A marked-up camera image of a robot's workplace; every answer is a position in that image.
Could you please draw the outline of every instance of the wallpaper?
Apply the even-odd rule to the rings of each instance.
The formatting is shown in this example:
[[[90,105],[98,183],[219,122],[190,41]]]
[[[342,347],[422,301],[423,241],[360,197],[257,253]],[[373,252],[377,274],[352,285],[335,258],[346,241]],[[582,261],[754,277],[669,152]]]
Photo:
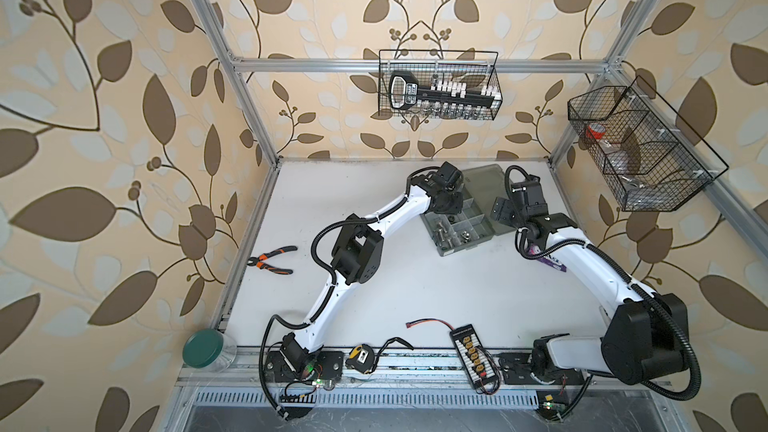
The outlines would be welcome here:
[[[720,180],[768,219],[768,0],[661,0],[646,27],[625,66],[679,108],[729,163]],[[619,212],[583,148],[558,168],[580,225],[628,272],[688,306],[703,375],[698,396],[681,403],[692,427],[768,430],[768,267],[704,194],[672,213]]]
[[[230,48],[245,57],[474,48],[509,59],[602,58],[634,1],[211,0]]]
[[[266,164],[188,0],[0,0],[0,430],[150,430]]]
[[[256,72],[251,96],[279,156],[298,158],[541,158],[567,124],[584,74],[501,74],[495,120],[425,119],[379,110],[378,81],[346,73]]]

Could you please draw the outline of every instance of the white tabletop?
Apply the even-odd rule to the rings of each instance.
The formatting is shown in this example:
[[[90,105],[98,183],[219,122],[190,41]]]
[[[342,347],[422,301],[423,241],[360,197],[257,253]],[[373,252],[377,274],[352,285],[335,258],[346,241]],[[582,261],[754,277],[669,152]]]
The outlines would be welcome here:
[[[457,168],[491,162],[452,161]],[[565,212],[544,162],[512,163],[542,178],[550,212]],[[244,274],[226,333],[238,345],[261,345],[269,317],[278,313],[299,323],[322,290],[328,273],[312,261],[310,244],[325,226],[351,213],[370,214],[404,192],[409,173],[440,162],[287,162],[259,230],[254,254],[296,245],[298,252],[271,258],[277,275],[258,268]],[[321,241],[318,254],[330,262],[338,235]],[[494,237],[474,249],[440,257],[420,218],[384,243],[376,275],[354,292],[331,326],[326,346],[379,347],[399,336],[416,347],[451,348],[447,328],[437,322],[406,329],[405,322],[440,318],[454,327],[473,324],[486,348],[530,348],[549,334],[601,336],[605,325],[597,300],[572,274],[520,257],[514,235]],[[269,344],[288,331],[277,323]]]

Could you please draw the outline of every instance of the green lid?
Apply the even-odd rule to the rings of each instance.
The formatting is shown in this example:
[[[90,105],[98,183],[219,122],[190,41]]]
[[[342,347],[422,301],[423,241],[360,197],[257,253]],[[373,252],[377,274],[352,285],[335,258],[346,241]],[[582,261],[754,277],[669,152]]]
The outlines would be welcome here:
[[[224,335],[215,329],[205,328],[189,337],[181,357],[186,365],[201,369],[212,364],[223,347]]]

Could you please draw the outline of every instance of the orange and black plier handle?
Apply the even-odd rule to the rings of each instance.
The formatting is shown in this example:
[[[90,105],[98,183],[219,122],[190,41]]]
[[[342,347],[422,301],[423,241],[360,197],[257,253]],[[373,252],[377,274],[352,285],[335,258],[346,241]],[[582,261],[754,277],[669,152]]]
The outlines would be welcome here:
[[[275,274],[281,274],[281,275],[291,275],[293,274],[293,269],[291,268],[280,268],[280,267],[273,267],[272,265],[264,263],[265,260],[267,260],[270,257],[274,257],[275,255],[283,254],[285,252],[293,252],[299,250],[299,248],[295,245],[288,245],[287,247],[278,248],[276,250],[273,250],[272,252],[269,252],[267,254],[259,255],[258,257],[251,257],[248,259],[248,266],[253,267],[256,266],[258,268],[265,268],[266,270],[270,272],[274,272]]]

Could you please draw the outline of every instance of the wire cutters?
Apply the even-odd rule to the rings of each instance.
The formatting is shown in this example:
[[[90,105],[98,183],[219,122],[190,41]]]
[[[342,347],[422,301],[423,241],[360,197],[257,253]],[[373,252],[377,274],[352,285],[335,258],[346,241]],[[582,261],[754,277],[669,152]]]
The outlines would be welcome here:
[[[275,274],[291,275],[293,274],[293,269],[273,267],[272,265],[264,263],[264,261],[270,257],[274,257],[275,255],[280,255],[285,252],[293,252],[296,250],[299,250],[299,248],[295,245],[288,245],[287,247],[278,248],[267,254],[262,254],[262,255],[259,255],[258,257],[249,258],[248,265],[250,267],[257,266],[258,268],[265,268],[266,270],[270,272],[274,272]]]

